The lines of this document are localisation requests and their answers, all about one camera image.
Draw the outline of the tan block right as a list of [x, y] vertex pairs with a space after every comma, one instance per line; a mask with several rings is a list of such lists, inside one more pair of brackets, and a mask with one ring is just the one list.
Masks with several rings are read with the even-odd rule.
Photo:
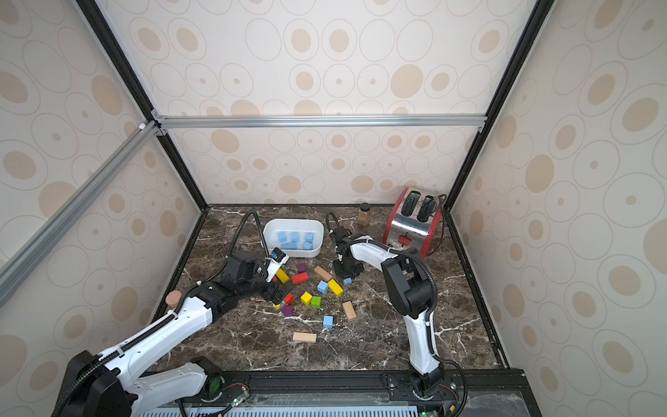
[[342, 307], [344, 310], [344, 313], [349, 321], [352, 321], [357, 318], [357, 314], [354, 310], [354, 306], [352, 302], [343, 302]]

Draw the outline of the long tan block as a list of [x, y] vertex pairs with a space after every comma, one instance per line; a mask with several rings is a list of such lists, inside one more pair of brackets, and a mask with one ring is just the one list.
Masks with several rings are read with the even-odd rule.
[[317, 335], [316, 334], [311, 334], [311, 333], [295, 332], [295, 333], [293, 333], [293, 341], [294, 342], [315, 343], [317, 341]]
[[314, 272], [326, 283], [333, 279], [333, 276], [328, 271], [326, 271], [326, 269], [323, 269], [320, 266], [316, 266], [314, 268]]

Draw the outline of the small brown spice jar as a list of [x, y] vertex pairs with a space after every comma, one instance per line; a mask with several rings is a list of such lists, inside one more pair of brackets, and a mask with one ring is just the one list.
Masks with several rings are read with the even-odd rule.
[[371, 210], [371, 206], [369, 203], [361, 203], [359, 205], [359, 212], [358, 212], [358, 225], [361, 228], [365, 228], [369, 224], [369, 213]]

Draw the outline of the long yellow block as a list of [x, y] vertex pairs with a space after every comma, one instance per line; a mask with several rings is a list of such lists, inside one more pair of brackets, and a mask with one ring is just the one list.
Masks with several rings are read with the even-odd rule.
[[288, 283], [290, 281], [290, 277], [282, 269], [278, 269], [275, 276], [281, 283]]
[[336, 295], [336, 296], [341, 296], [344, 293], [344, 289], [342, 286], [340, 286], [339, 283], [335, 280], [331, 280], [328, 282], [328, 288]]

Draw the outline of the white rectangular dish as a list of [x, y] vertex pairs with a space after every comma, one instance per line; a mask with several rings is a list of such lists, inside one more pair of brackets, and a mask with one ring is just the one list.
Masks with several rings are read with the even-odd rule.
[[321, 252], [324, 227], [316, 220], [274, 219], [263, 230], [269, 251], [275, 248], [290, 257], [314, 258]]

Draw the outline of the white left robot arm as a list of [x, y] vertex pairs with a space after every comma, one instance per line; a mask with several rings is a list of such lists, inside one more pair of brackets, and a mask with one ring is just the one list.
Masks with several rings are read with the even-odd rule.
[[240, 300], [260, 295], [281, 303], [286, 294], [274, 277], [288, 259], [279, 248], [266, 256], [244, 250], [228, 255], [221, 270], [194, 285], [175, 309], [147, 328], [98, 354], [76, 355], [66, 368], [53, 415], [138, 416], [201, 393], [216, 373], [206, 361], [144, 374], [171, 349], [235, 309]]

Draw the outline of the silver horizontal frame bar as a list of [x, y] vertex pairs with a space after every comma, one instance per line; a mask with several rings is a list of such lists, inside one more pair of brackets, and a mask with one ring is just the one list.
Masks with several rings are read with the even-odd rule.
[[168, 129], [190, 128], [354, 128], [484, 126], [481, 114], [454, 115], [355, 115], [355, 116], [158, 116]]

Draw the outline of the long yellow block left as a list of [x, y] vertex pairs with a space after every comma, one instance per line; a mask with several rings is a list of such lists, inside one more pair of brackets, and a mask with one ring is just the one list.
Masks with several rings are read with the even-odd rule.
[[275, 276], [281, 283], [288, 283], [290, 281], [290, 277], [282, 269], [278, 269]]

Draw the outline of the long tan block upper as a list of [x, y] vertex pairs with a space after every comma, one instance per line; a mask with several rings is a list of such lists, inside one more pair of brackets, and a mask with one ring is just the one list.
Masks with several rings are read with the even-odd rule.
[[316, 266], [314, 268], [314, 272], [326, 283], [333, 279], [333, 276], [328, 271], [326, 271], [326, 269], [323, 269], [320, 266]]

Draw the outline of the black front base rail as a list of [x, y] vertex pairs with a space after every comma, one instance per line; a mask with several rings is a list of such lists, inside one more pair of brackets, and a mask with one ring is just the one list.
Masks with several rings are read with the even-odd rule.
[[406, 370], [225, 372], [209, 400], [169, 402], [175, 416], [539, 416], [526, 375], [517, 369], [448, 369], [427, 394]]

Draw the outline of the long tan block bottom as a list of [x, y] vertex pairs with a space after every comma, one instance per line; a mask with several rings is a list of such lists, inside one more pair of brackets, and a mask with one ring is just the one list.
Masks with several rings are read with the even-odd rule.
[[293, 341], [294, 342], [315, 343], [317, 341], [317, 335], [316, 334], [311, 334], [311, 333], [295, 332], [295, 333], [293, 333]]

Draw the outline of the long red block middle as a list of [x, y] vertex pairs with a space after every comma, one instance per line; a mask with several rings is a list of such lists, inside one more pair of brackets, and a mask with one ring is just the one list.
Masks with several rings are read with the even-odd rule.
[[297, 274], [291, 278], [291, 281], [294, 285], [305, 283], [306, 281], [308, 281], [308, 274], [307, 272]]

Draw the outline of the red silver toaster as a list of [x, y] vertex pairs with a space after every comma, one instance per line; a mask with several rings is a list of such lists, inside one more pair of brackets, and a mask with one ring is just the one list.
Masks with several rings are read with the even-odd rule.
[[443, 217], [446, 195], [407, 187], [393, 207], [382, 242], [392, 248], [416, 248], [426, 258]]

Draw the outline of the long yellow block right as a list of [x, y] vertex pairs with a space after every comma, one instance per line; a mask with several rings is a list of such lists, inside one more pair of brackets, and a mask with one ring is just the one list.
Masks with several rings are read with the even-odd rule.
[[344, 293], [344, 289], [342, 286], [340, 286], [339, 283], [335, 280], [331, 280], [328, 282], [328, 288], [336, 295], [336, 296], [341, 296]]

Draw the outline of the silver diagonal frame bar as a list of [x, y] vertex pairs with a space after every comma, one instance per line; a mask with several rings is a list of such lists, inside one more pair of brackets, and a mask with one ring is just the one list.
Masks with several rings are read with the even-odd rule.
[[50, 220], [20, 248], [1, 269], [1, 302], [5, 304], [20, 288], [25, 279], [50, 253], [83, 213], [119, 175], [145, 142], [158, 132], [157, 123], [148, 121], [100, 168], [76, 190]]

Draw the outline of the small yellow cube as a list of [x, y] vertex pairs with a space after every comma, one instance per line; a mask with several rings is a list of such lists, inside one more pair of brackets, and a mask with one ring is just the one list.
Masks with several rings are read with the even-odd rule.
[[305, 292], [300, 299], [303, 304], [309, 305], [312, 302], [313, 296], [309, 292]]

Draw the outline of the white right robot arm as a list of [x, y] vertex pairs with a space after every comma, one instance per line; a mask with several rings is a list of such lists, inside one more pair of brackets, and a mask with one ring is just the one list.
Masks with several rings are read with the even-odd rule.
[[452, 360], [439, 357], [434, 335], [438, 289], [434, 277], [416, 248], [391, 248], [361, 232], [337, 226], [328, 231], [335, 247], [335, 273], [354, 279], [370, 265], [382, 272], [393, 308], [403, 316], [409, 341], [413, 390], [420, 397], [435, 393], [447, 377]]

